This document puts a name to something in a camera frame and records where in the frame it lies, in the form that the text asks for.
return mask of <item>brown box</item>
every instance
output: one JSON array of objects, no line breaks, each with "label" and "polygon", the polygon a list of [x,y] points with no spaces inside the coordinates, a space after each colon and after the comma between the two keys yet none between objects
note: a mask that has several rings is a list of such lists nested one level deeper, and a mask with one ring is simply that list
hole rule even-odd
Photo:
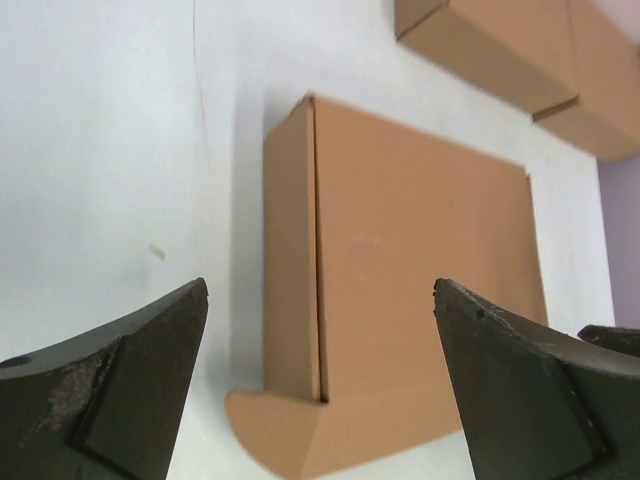
[{"label": "brown box", "polygon": [[534,118],[601,160],[640,152],[640,60],[632,43],[589,0],[570,0],[580,95]]},{"label": "brown box", "polygon": [[400,42],[529,113],[578,94],[567,0],[395,0]]},{"label": "brown box", "polygon": [[246,450],[308,479],[460,428],[433,317],[453,278],[546,323],[525,171],[310,97],[265,144],[265,392]]}]

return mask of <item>brown cardboard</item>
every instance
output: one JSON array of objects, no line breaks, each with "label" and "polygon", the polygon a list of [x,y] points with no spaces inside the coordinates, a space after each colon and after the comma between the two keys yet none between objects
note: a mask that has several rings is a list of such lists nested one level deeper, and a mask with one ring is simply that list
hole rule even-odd
[{"label": "brown cardboard", "polygon": [[579,97],[535,116],[545,128],[619,160],[640,152],[640,62],[635,47],[589,0],[570,0]]},{"label": "brown cardboard", "polygon": [[395,0],[400,42],[529,113],[574,99],[567,0]]},{"label": "brown cardboard", "polygon": [[231,426],[314,478],[460,428],[432,288],[455,278],[546,323],[522,168],[313,97],[265,144],[266,390]]}]

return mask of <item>white tabletop surface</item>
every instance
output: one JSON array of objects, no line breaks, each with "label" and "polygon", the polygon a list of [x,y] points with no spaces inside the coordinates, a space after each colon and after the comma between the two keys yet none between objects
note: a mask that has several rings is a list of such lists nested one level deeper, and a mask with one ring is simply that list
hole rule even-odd
[{"label": "white tabletop surface", "polygon": [[[396,45],[392,0],[190,1],[0,2],[0,358],[203,276],[168,478],[272,478],[223,398],[261,384],[261,144],[308,90],[525,165],[552,326],[613,323],[595,160]],[[455,434],[331,478],[473,473]]]}]

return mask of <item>box side panel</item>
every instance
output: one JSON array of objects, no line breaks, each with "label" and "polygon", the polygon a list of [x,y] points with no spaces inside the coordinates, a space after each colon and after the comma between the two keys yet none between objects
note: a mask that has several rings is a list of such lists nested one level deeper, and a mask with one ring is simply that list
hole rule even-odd
[{"label": "box side panel", "polygon": [[563,140],[604,161],[615,161],[640,152],[640,142],[608,123],[583,103],[538,120]]},{"label": "box side panel", "polygon": [[[415,415],[433,415],[455,405],[433,317],[437,278],[546,323],[528,178],[326,100],[316,119],[331,401],[427,382]],[[436,418],[432,433],[459,427],[455,413]]]},{"label": "box side panel", "polygon": [[319,400],[311,101],[268,136],[264,161],[265,388]]},{"label": "box side panel", "polygon": [[402,42],[464,80],[529,113],[553,107],[575,91],[494,39],[451,8],[442,8]]},{"label": "box side panel", "polygon": [[581,100],[612,128],[640,143],[640,64],[635,47],[588,0],[571,0],[571,18]]},{"label": "box side panel", "polygon": [[505,48],[564,85],[570,97],[577,95],[568,0],[453,0],[451,5]]},{"label": "box side panel", "polygon": [[400,38],[446,3],[447,0],[395,0],[396,36]]}]

